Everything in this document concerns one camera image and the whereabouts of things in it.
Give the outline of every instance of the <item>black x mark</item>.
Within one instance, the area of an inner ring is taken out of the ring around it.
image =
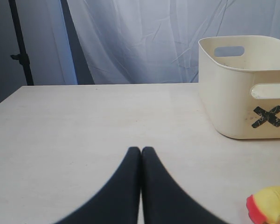
[[[280,106],[274,107],[269,112],[267,112],[266,110],[258,106],[254,109],[254,112],[257,113],[259,116],[261,116],[261,118],[257,120],[254,124],[252,124],[253,128],[257,128],[267,121],[270,122],[275,127],[280,126],[280,119],[275,116],[277,113],[280,112]]]

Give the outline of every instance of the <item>yellow toy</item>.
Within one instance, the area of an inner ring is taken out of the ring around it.
[[[251,195],[246,206],[254,224],[280,224],[280,186],[265,188]]]

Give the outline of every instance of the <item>gray wall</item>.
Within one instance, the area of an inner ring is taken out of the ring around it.
[[[60,2],[16,3],[35,85],[77,84]],[[22,66],[10,58],[18,53],[8,0],[0,0],[0,102],[26,84]]]

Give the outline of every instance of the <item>red beak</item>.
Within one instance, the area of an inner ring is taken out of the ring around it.
[[[249,211],[249,218],[254,224],[263,224],[266,223],[266,216],[257,207],[257,204],[254,201],[254,196],[251,195],[247,198],[246,203],[247,209]]]

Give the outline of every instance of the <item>table surface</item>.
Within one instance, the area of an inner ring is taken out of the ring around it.
[[[66,216],[130,146],[153,146],[189,195],[233,224],[251,223],[249,195],[280,184],[280,140],[219,134],[197,84],[25,86],[0,104],[0,224]]]

